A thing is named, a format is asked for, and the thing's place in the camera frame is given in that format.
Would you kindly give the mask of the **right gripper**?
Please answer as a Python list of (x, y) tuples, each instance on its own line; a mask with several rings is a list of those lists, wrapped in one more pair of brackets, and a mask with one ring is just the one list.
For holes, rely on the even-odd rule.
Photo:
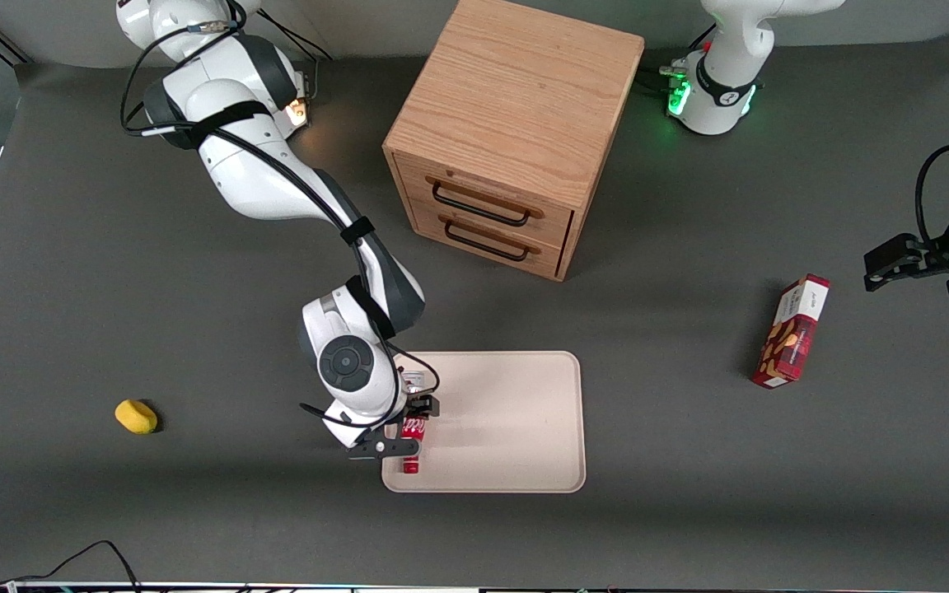
[[(329, 432), (343, 447), (357, 446), (366, 436), (381, 428), (384, 437), (391, 440), (402, 438), (405, 419), (395, 419), (399, 412), (391, 414), (357, 414), (353, 410), (330, 410)], [(408, 416), (412, 418), (435, 418), (440, 416), (440, 402), (434, 395), (418, 395), (408, 400)]]

